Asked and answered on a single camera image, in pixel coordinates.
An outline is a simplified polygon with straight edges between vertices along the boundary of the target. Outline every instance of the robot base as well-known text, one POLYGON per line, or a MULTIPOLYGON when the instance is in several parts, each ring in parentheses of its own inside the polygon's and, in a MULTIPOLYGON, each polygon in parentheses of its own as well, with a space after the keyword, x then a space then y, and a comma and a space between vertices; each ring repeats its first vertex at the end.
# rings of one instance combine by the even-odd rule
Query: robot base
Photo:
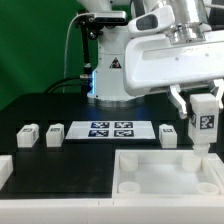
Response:
POLYGON ((101 106, 101 107, 124 108, 124 107, 132 107, 132 106, 139 105, 139 104, 143 103, 144 96, 131 98, 128 100, 104 100, 104 99, 88 97, 88 102, 90 104, 94 104, 96 106, 101 106))

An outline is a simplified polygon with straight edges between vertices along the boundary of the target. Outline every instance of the small white cube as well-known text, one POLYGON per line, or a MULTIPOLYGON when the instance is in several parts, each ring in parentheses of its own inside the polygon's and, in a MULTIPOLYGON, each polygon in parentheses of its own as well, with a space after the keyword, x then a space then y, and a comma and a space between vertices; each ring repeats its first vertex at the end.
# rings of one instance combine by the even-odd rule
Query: small white cube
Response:
POLYGON ((159 126, 159 140, 162 148, 177 148, 177 133, 172 125, 159 126))
POLYGON ((61 147, 64 140, 64 125, 51 125, 46 134, 47 147, 61 147))
POLYGON ((39 138, 39 126, 37 124, 25 125, 17 134, 19 148, 32 148, 39 138))

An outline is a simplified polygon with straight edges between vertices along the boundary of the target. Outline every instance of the metal bracket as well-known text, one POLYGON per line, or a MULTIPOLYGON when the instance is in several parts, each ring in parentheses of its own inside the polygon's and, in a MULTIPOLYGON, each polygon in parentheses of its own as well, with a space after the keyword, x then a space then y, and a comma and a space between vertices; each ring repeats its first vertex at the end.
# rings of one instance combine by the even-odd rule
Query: metal bracket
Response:
POLYGON ((173 105, 179 110, 179 115, 181 119, 187 118, 187 104, 180 96, 181 89, 179 85, 172 85, 167 90, 168 99, 173 103, 173 105))
POLYGON ((219 101, 219 112, 223 111, 222 97, 224 94, 224 80, 215 79, 208 83, 211 93, 215 96, 216 100, 219 101))

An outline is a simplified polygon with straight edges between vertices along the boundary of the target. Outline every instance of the white cube with marker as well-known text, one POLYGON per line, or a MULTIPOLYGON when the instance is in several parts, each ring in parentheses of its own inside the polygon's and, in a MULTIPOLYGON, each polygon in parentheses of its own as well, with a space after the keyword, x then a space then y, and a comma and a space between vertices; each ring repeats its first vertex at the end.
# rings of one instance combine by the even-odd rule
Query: white cube with marker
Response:
POLYGON ((217 141, 219 101, 212 94, 190 96, 192 115, 188 135, 194 143, 194 152, 203 157, 208 154, 210 143, 217 141))
POLYGON ((172 125, 159 126, 159 140, 162 148, 177 148, 177 133, 172 125))
POLYGON ((17 134, 19 148, 32 148, 39 138, 39 126, 37 124, 24 125, 17 134))
POLYGON ((51 125, 46 134, 47 147, 61 147, 64 140, 64 125, 51 125))

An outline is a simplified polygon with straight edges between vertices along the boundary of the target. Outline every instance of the black cable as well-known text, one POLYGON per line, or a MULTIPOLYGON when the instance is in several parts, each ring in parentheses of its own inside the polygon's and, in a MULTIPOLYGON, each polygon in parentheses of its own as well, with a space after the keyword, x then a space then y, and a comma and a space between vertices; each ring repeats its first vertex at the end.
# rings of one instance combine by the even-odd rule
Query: black cable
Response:
POLYGON ((82 47, 83 47, 84 63, 89 64, 90 57, 89 57, 88 37, 87 37, 87 30, 84 25, 81 25, 81 34, 82 34, 82 47))
POLYGON ((71 80, 80 80, 79 77, 75 77, 75 76, 70 76, 68 78, 64 78, 64 79, 61 79, 57 82, 55 82, 54 84, 52 84, 51 86, 49 86, 45 91, 44 93, 49 93, 51 91, 52 88, 54 88, 55 86, 61 84, 61 83, 65 83, 65 82, 68 82, 68 81, 71 81, 71 80))
POLYGON ((79 86, 80 85, 73 85, 73 84, 64 84, 64 85, 58 85, 58 86, 55 86, 50 92, 48 93, 53 93, 55 90, 59 89, 59 88, 63 88, 63 87, 70 87, 70 86, 79 86))

